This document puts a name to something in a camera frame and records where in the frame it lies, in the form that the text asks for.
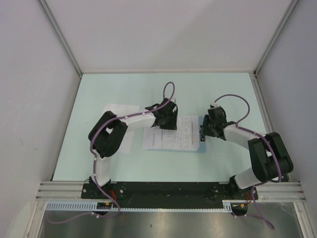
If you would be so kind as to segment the metal clipboard clip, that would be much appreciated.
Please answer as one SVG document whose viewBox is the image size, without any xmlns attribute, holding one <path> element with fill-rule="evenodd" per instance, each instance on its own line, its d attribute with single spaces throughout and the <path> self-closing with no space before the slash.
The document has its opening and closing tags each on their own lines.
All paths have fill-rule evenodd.
<svg viewBox="0 0 317 238">
<path fill-rule="evenodd" d="M 204 125 L 201 124 L 200 125 L 200 142 L 205 142 L 206 141 L 206 135 L 205 135 L 205 129 L 204 129 Z"/>
</svg>

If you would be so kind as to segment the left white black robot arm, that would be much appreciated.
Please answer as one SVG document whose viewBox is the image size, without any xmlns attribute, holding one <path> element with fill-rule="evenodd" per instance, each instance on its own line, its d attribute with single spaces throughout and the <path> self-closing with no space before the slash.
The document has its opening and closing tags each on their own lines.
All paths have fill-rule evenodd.
<svg viewBox="0 0 317 238">
<path fill-rule="evenodd" d="M 110 164 L 124 136 L 140 128 L 159 127 L 177 130 L 178 106 L 174 99 L 164 98 L 160 104 L 146 107 L 144 112 L 118 116 L 106 111 L 89 133 L 90 150 L 94 155 L 92 192 L 98 198 L 109 194 Z"/>
</svg>

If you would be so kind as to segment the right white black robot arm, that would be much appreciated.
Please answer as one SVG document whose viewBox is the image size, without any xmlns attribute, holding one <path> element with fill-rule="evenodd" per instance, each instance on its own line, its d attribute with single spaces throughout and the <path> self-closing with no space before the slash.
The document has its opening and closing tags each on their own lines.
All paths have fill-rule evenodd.
<svg viewBox="0 0 317 238">
<path fill-rule="evenodd" d="M 281 182 L 282 175 L 294 169 L 279 133 L 261 134 L 227 121 L 225 110 L 215 103 L 204 116 L 200 135 L 233 142 L 249 151 L 251 167 L 229 179 L 228 192 L 234 199 L 240 199 L 246 189 L 258 184 Z"/>
</svg>

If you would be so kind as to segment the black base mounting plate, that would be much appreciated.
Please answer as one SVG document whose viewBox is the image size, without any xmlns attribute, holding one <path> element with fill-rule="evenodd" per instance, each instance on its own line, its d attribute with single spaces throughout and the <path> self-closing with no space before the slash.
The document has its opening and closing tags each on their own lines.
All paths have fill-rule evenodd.
<svg viewBox="0 0 317 238">
<path fill-rule="evenodd" d="M 126 209 L 216 209 L 224 200 L 258 199 L 256 190 L 238 190 L 227 182 L 111 181 L 102 190 Z"/>
</svg>

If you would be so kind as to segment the right aluminium side rail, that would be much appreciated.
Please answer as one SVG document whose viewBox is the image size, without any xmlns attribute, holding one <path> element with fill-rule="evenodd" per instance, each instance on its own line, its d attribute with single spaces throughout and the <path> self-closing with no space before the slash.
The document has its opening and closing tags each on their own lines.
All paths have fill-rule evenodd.
<svg viewBox="0 0 317 238">
<path fill-rule="evenodd" d="M 259 79 L 254 72 L 249 73 L 249 76 L 256 96 L 257 104 L 261 112 L 262 120 L 264 122 L 265 130 L 266 132 L 273 132 L 274 126 L 269 115 L 268 107 L 264 100 L 264 95 L 260 87 Z"/>
</svg>

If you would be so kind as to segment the aluminium front rail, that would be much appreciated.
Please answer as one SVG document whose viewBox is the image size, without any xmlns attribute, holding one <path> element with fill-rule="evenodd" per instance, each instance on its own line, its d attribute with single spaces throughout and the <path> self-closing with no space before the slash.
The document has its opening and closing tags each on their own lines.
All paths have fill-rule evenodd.
<svg viewBox="0 0 317 238">
<path fill-rule="evenodd" d="M 37 198 L 79 200 L 83 186 L 82 181 L 43 181 Z M 299 182 L 266 183 L 256 187 L 260 202 L 306 202 Z"/>
</svg>

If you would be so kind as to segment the right aluminium corner post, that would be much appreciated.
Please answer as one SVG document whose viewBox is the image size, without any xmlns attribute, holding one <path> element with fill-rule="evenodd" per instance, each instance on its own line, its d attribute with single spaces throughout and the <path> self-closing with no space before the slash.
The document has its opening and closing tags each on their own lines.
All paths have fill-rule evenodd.
<svg viewBox="0 0 317 238">
<path fill-rule="evenodd" d="M 253 70 L 254 76 L 258 76 L 259 72 L 261 71 L 263 65 L 265 64 L 266 60 L 268 59 L 269 55 L 271 54 L 273 48 L 275 47 L 277 41 L 281 37 L 285 27 L 287 26 L 288 22 L 290 21 L 293 13 L 296 11 L 300 1 L 299 0 L 291 0 L 285 13 L 283 14 L 282 19 L 280 20 L 276 30 L 273 33 L 267 47 L 265 48 L 264 53 L 262 54 L 259 62 L 257 63 L 255 69 Z"/>
</svg>

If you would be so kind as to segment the aluminium corner post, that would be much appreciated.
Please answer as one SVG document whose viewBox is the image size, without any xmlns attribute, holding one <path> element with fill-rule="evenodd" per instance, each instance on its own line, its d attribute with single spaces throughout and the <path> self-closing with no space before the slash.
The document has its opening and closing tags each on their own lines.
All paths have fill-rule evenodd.
<svg viewBox="0 0 317 238">
<path fill-rule="evenodd" d="M 79 63 L 77 62 L 69 43 L 67 42 L 50 6 L 48 5 L 46 0 L 36 0 L 37 4 L 39 5 L 41 11 L 43 12 L 45 18 L 47 19 L 53 33 L 55 34 L 57 40 L 59 41 L 62 49 L 64 50 L 66 56 L 70 60 L 73 68 L 75 69 L 78 76 L 81 78 L 83 75 L 83 71 L 81 70 Z"/>
<path fill-rule="evenodd" d="M 273 48 L 275 47 L 277 41 L 281 37 L 285 27 L 287 26 L 288 22 L 290 21 L 293 13 L 296 11 L 300 1 L 299 0 L 291 0 L 285 13 L 283 14 L 282 19 L 280 20 L 276 30 L 273 33 L 267 47 L 265 48 L 264 53 L 262 54 L 259 62 L 257 63 L 255 69 L 253 70 L 254 76 L 258 76 L 259 72 L 261 71 L 263 65 L 265 64 L 266 60 L 268 59 L 269 55 L 271 54 Z"/>
</svg>

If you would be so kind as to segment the left aluminium corner post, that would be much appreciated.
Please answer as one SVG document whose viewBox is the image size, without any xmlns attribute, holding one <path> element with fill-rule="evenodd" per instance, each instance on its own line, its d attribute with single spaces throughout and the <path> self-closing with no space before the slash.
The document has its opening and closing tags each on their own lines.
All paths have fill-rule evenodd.
<svg viewBox="0 0 317 238">
<path fill-rule="evenodd" d="M 83 75 L 83 71 L 81 70 L 79 63 L 77 62 L 69 43 L 67 42 L 50 6 L 48 5 L 46 0 L 36 0 L 37 4 L 39 5 L 41 11 L 43 12 L 45 18 L 47 19 L 53 33 L 55 34 L 57 40 L 59 41 L 62 49 L 64 50 L 66 56 L 70 60 L 73 68 L 75 69 L 78 76 L 81 78 Z"/>
</svg>

